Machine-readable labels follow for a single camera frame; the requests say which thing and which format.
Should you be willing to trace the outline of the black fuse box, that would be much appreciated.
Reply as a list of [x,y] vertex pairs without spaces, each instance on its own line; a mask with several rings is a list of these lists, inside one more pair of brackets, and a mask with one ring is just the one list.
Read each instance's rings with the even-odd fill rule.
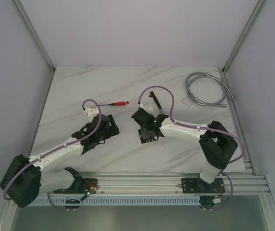
[[139,134],[140,142],[142,144],[158,141],[158,139],[159,139],[159,137],[144,138],[142,136],[142,131],[140,129],[138,130],[138,134]]

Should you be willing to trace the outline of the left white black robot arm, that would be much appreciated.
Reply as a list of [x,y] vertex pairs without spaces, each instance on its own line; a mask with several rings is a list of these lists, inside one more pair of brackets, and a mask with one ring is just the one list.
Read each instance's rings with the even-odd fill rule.
[[64,144],[42,154],[16,156],[0,182],[5,199],[13,200],[23,208],[41,194],[86,193],[86,180],[73,167],[65,167],[64,163],[119,133],[112,115],[96,115]]

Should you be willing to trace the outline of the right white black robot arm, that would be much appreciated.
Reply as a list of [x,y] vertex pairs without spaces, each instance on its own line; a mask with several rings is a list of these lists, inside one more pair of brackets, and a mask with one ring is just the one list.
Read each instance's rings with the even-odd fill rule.
[[200,127],[190,123],[180,125],[168,115],[159,114],[154,117],[143,108],[139,108],[132,115],[132,119],[140,126],[138,132],[142,143],[157,140],[159,137],[199,143],[206,158],[197,179],[197,188],[202,192],[213,187],[215,178],[227,167],[238,148],[236,140],[218,121]]

